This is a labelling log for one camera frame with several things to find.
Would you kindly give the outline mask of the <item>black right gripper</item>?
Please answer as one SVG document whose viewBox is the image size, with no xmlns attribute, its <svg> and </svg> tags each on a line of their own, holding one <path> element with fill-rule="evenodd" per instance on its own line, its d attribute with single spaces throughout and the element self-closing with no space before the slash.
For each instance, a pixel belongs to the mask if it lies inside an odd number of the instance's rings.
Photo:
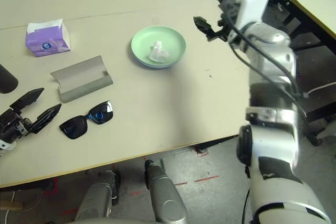
<svg viewBox="0 0 336 224">
<path fill-rule="evenodd" d="M 196 28 L 206 36 L 208 41 L 212 41 L 217 38 L 223 41 L 227 41 L 228 35 L 232 29 L 232 25 L 229 21 L 229 18 L 234 24 L 238 16 L 240 2 L 239 0 L 222 0 L 222 2 L 219 4 L 218 7 L 222 11 L 221 18 L 217 22 L 218 27 L 221 28 L 221 30 L 219 31 L 214 32 L 211 25 L 208 24 L 203 17 L 201 16 L 193 17 L 193 21 Z"/>
</svg>

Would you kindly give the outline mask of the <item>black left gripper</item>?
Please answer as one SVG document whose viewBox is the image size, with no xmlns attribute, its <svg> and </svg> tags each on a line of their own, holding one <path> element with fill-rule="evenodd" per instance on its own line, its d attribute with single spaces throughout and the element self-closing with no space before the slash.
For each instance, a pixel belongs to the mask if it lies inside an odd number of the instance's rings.
<svg viewBox="0 0 336 224">
<path fill-rule="evenodd" d="M 61 108 L 61 103 L 44 111 L 33 124 L 28 118 L 22 118 L 16 113 L 34 103 L 43 91 L 44 88 L 38 88 L 27 92 L 10 105 L 11 109 L 1 114 L 2 141 L 12 144 L 18 138 L 26 136 L 28 133 L 37 134 L 54 119 Z"/>
</svg>

